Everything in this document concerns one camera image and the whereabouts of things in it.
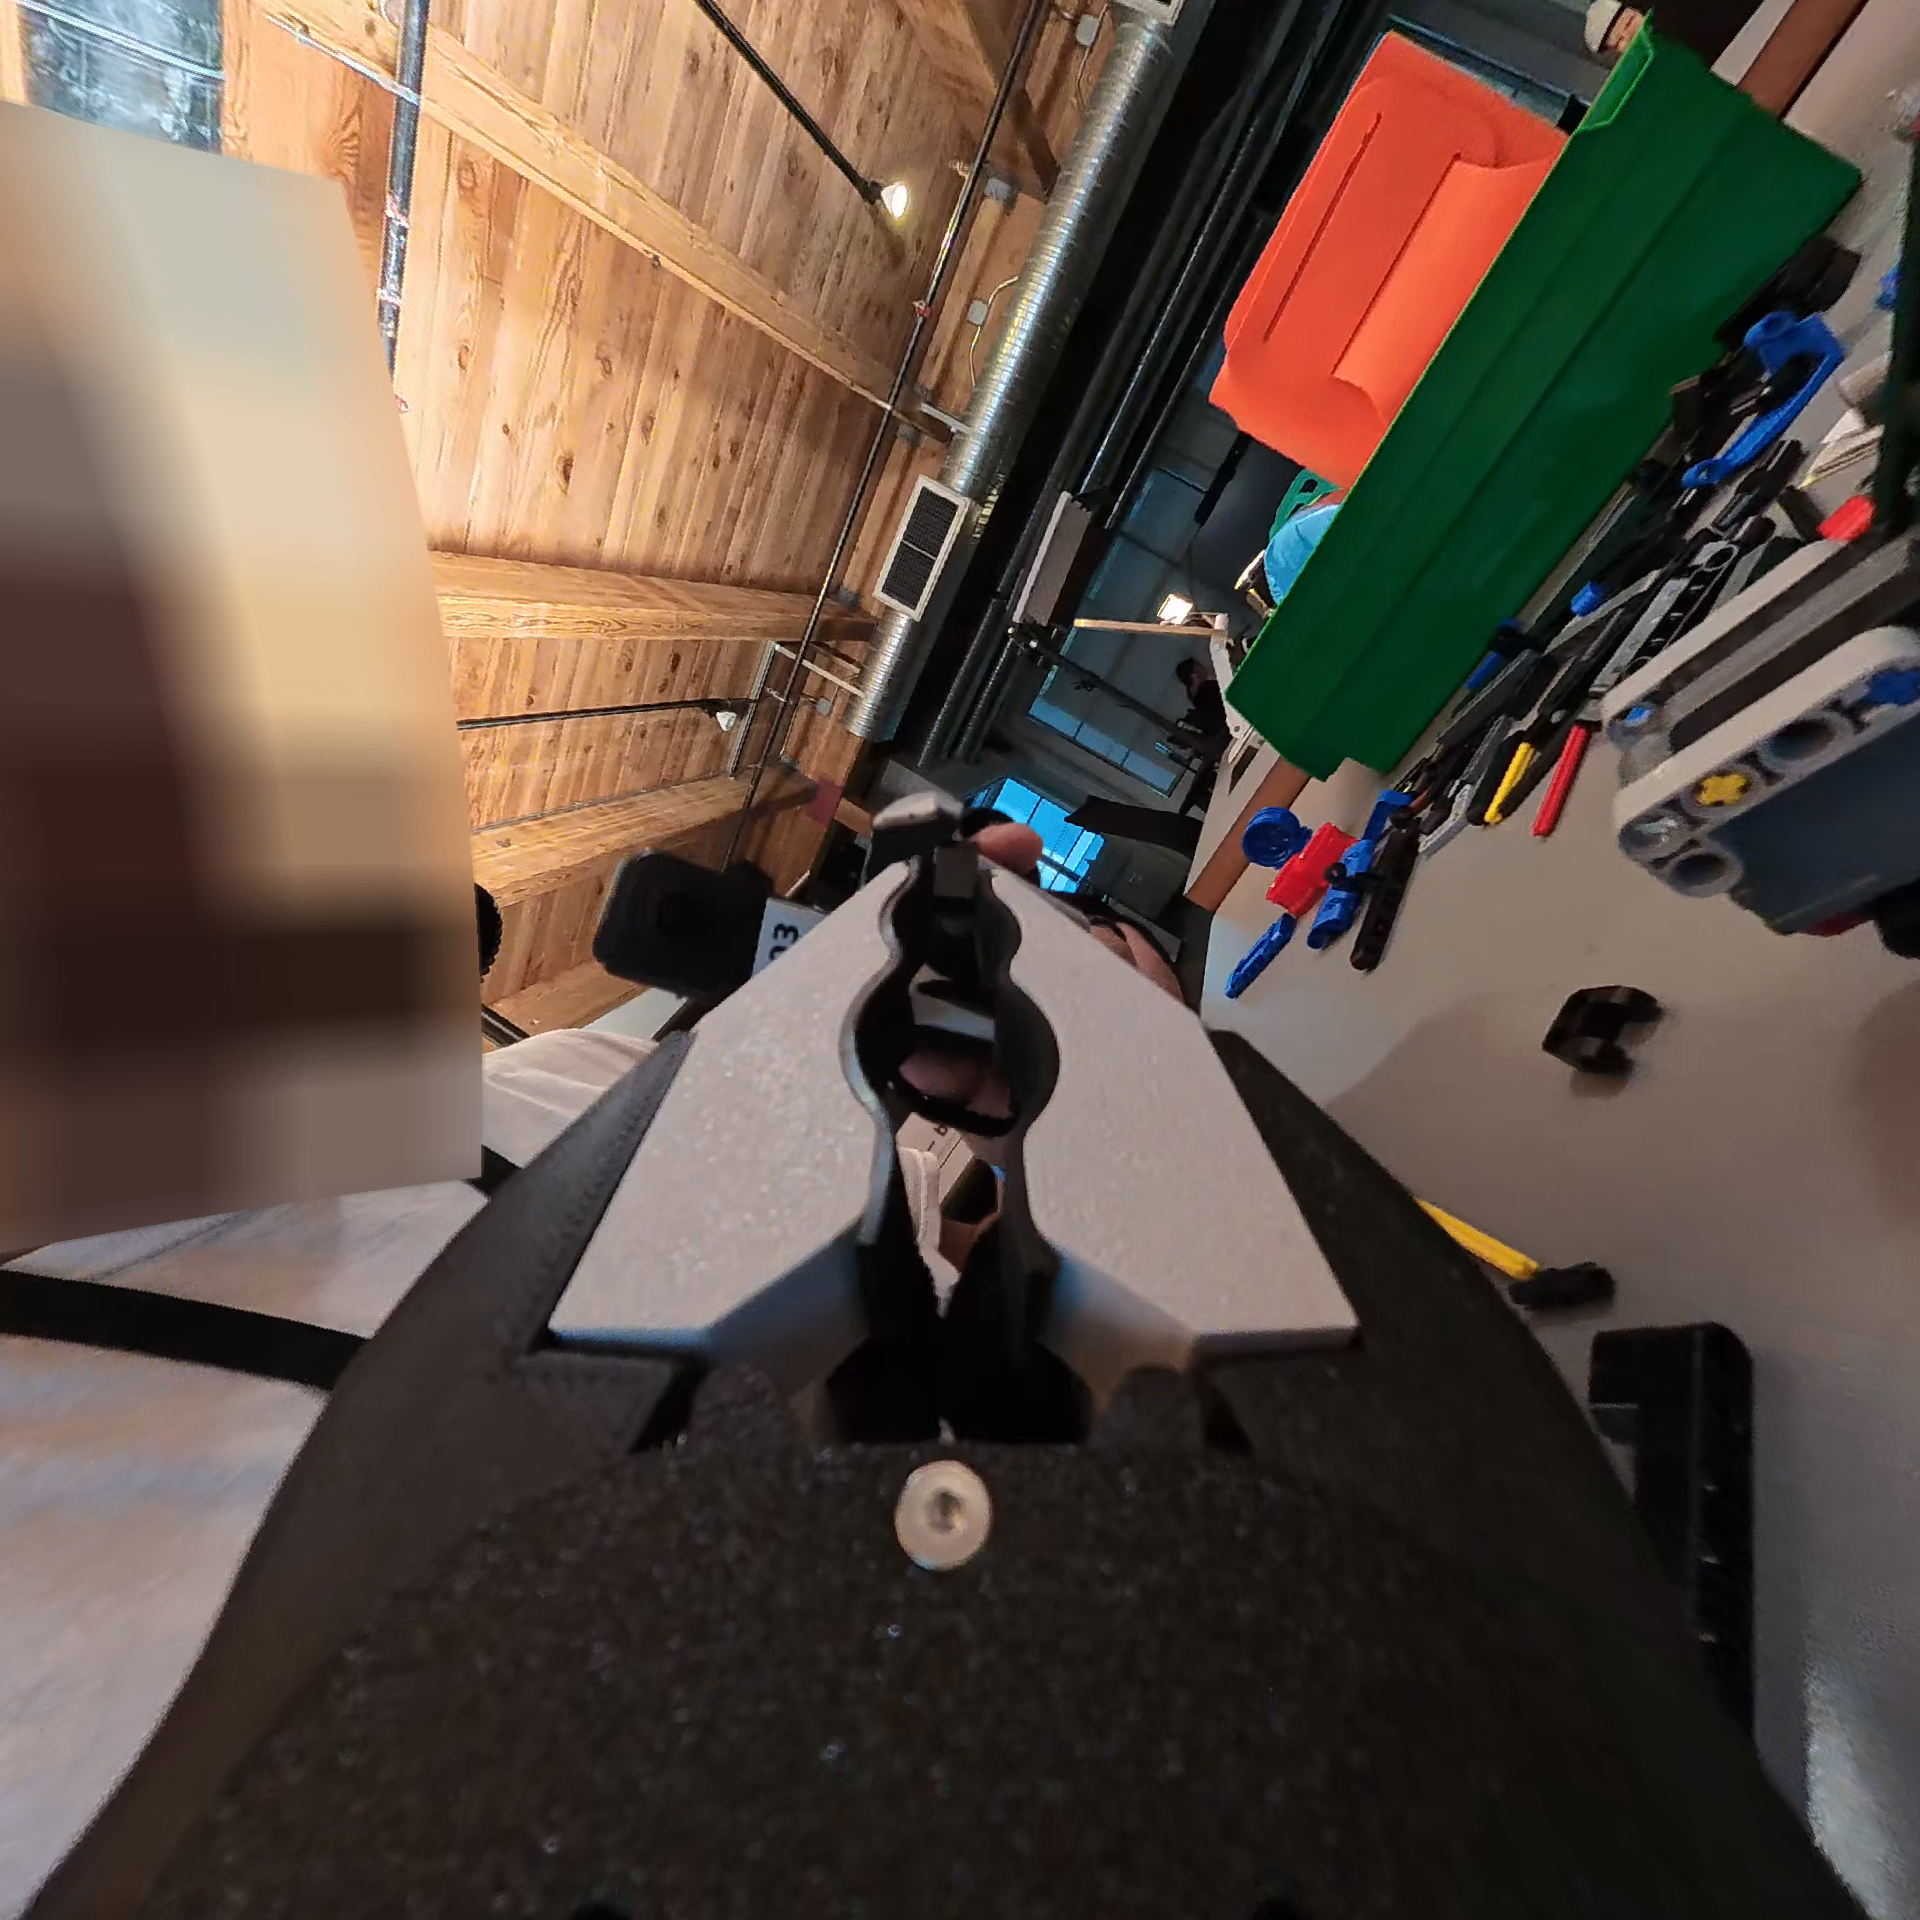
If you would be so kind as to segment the partly built lego model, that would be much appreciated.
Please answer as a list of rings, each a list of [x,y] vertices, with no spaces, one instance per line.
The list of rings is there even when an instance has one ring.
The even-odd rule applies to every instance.
[[[1636,868],[1918,958],[1918,529],[1802,548],[1625,674],[1601,736]]]

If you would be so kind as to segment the black angled lego beam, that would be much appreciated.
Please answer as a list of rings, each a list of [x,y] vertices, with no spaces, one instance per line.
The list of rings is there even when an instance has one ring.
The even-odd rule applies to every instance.
[[[1758,1715],[1758,1377],[1724,1323],[1596,1331],[1587,1414],[1629,1454],[1634,1507],[1678,1586],[1723,1709]]]

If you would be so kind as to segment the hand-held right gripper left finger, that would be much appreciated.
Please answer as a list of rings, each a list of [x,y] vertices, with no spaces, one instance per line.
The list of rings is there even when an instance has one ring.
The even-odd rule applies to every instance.
[[[935,1404],[941,1308],[857,1021],[897,968],[890,864],[684,1035],[547,1331]]]

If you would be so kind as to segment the pile of black lego beams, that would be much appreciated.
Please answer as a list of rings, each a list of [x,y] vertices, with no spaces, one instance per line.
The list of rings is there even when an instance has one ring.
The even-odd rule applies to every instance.
[[[1833,310],[1861,251],[1812,238],[1723,326],[1705,371],[1673,387],[1667,423],[1634,467],[1571,576],[1542,616],[1507,620],[1434,743],[1388,782],[1358,829],[1306,828],[1267,804],[1240,846],[1271,874],[1271,926],[1227,972],[1253,990],[1287,946],[1347,951],[1377,972],[1425,865],[1530,804],[1552,841],[1601,736],[1601,704],[1688,636],[1772,538],[1814,532],[1794,504],[1806,408],[1846,363]]]

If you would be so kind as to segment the person's left hand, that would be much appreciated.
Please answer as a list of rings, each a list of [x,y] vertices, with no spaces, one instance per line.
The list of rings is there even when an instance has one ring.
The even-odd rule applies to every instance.
[[[983,822],[970,834],[973,848],[1015,874],[1015,877],[1025,877],[1025,881],[1037,881],[1039,874],[1039,852],[1045,852],[1045,841],[1021,828],[1021,822],[1006,822],[1006,819],[993,819],[993,822]],[[1173,963],[1166,958],[1166,951],[1132,921],[1114,921],[1114,919],[1104,919],[1101,912],[1088,919],[1088,912],[1080,908],[1082,921],[1088,921],[1088,933],[1104,946],[1110,951],[1114,958],[1121,958],[1127,965],[1132,965],[1140,976],[1147,976],[1162,995],[1175,997],[1175,1002],[1187,1002],[1183,995],[1183,983],[1180,983],[1180,972],[1173,968]]]

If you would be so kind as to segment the green plastic bin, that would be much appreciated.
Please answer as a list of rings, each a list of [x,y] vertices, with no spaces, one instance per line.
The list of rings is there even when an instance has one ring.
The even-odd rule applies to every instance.
[[[1636,37],[1227,683],[1300,772],[1388,772],[1861,169]]]

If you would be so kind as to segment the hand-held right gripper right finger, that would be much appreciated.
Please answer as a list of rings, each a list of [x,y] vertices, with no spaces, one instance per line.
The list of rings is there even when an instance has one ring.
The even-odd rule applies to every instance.
[[[1349,1350],[1357,1305],[1202,1021],[1021,877],[980,868],[976,905],[1039,1344],[1097,1408],[1147,1367]]]

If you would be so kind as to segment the silver ventilation duct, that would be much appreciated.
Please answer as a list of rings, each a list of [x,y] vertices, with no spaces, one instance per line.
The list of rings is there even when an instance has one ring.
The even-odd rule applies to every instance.
[[[1189,61],[1194,31],[1180,20],[1183,5],[1117,5],[1114,11],[1110,53],[1015,278],[987,368],[973,382],[962,431],[935,484],[941,500],[950,504],[941,564],[921,601],[886,607],[864,668],[849,710],[849,731],[864,743],[890,743],[897,731],[959,585],[1000,518],[1006,484],[1025,431],[1061,364],[1097,264]]]

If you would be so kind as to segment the yellow lego axle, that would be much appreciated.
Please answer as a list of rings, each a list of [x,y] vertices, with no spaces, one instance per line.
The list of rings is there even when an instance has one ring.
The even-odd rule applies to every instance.
[[[1436,1202],[1420,1198],[1420,1211],[1473,1260],[1496,1267],[1506,1281],[1530,1281],[1542,1273],[1542,1260],[1525,1256],[1524,1248],[1503,1241],[1498,1235],[1480,1231],[1478,1223],[1448,1215]]]

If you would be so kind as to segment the orange plastic bin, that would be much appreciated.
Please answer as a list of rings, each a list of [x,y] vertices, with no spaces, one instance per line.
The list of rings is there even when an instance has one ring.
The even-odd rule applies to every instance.
[[[1225,324],[1209,402],[1349,491],[1567,135],[1388,31]]]

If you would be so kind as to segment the black lego connector piece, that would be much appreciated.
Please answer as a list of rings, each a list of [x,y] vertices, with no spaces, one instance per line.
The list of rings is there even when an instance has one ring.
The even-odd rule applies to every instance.
[[[1625,1079],[1634,1071],[1634,1035],[1657,1026],[1665,1005],[1636,987],[1577,990],[1552,1020],[1542,1050],[1583,1074]]]

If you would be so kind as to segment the white vent grille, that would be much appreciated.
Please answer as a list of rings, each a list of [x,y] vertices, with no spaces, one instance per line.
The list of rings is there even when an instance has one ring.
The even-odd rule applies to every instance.
[[[956,494],[935,477],[921,477],[884,552],[873,596],[886,609],[921,620],[970,520],[973,500],[967,494]]]

